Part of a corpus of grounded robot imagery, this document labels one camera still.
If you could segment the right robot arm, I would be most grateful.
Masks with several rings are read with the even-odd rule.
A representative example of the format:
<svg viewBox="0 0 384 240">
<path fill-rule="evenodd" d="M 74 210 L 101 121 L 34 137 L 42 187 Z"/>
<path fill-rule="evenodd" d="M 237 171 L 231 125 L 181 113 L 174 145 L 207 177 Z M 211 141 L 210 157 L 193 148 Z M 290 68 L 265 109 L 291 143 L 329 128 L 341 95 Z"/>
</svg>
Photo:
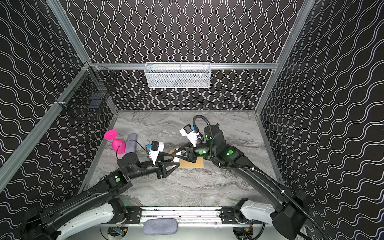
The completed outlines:
<svg viewBox="0 0 384 240">
<path fill-rule="evenodd" d="M 323 239 L 329 239 L 325 230 L 309 213 L 307 195 L 283 186 L 261 169 L 238 148 L 227 144 L 219 125 L 208 125 L 203 132 L 190 124 L 180 129 L 180 134 L 189 143 L 174 151 L 179 158 L 192 162 L 206 158 L 220 169 L 242 178 L 262 194 L 270 205 L 244 201 L 239 208 L 246 220 L 257 220 L 272 225 L 283 237 L 294 240 L 303 237 L 303 225 L 309 221 L 320 232 Z"/>
</svg>

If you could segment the white glue stick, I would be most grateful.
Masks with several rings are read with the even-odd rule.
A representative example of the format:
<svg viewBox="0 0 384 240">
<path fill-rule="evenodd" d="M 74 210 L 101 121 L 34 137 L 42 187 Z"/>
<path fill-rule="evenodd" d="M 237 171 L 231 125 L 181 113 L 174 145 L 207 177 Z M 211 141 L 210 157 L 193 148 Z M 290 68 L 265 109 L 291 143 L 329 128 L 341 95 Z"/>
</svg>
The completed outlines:
<svg viewBox="0 0 384 240">
<path fill-rule="evenodd" d="M 175 155 L 175 156 L 174 156 L 173 161 L 174 161 L 174 162 L 179 162 L 179 161 L 180 161 L 179 156 L 181 156 L 181 152 L 177 152 L 177 153 L 175 153 L 174 155 Z"/>
</svg>

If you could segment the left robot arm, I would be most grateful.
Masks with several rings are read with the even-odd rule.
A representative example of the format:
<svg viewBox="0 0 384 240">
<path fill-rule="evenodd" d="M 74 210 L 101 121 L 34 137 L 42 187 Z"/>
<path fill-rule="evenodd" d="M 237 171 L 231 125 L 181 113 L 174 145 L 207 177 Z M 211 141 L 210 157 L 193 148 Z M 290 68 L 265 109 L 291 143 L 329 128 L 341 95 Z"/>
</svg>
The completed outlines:
<svg viewBox="0 0 384 240">
<path fill-rule="evenodd" d="M 132 179 L 156 174 L 164 179 L 180 166 L 168 153 L 159 153 L 157 161 L 140 162 L 135 153 L 117 161 L 118 169 L 95 186 L 43 211 L 32 210 L 21 226 L 23 240 L 64 240 L 95 225 L 124 224 L 127 209 L 117 197 L 132 187 Z"/>
</svg>

